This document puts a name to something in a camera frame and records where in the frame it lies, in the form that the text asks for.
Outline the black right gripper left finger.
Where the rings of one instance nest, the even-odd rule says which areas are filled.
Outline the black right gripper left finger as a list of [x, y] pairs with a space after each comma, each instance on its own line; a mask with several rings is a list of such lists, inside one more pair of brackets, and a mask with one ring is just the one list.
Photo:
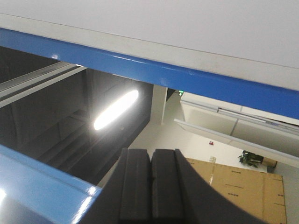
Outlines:
[[148, 224], [151, 220], [150, 158], [145, 149], [124, 149], [88, 211], [90, 224]]

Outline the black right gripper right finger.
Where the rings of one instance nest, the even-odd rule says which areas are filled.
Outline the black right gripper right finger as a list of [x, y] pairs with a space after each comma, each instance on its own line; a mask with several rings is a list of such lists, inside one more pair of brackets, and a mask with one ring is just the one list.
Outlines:
[[157, 149], [151, 163], [155, 224], [263, 223], [214, 190], [180, 150]]

